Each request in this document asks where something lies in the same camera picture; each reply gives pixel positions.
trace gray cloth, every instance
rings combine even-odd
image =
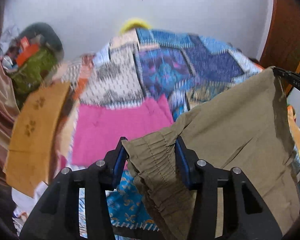
[[[271,68],[182,114],[171,127],[123,141],[129,171],[150,216],[166,239],[183,240],[189,231],[195,192],[188,191],[176,173],[178,135],[187,148],[213,166],[240,167],[282,232],[290,228],[300,205],[296,174],[290,165],[294,142],[286,97]]]

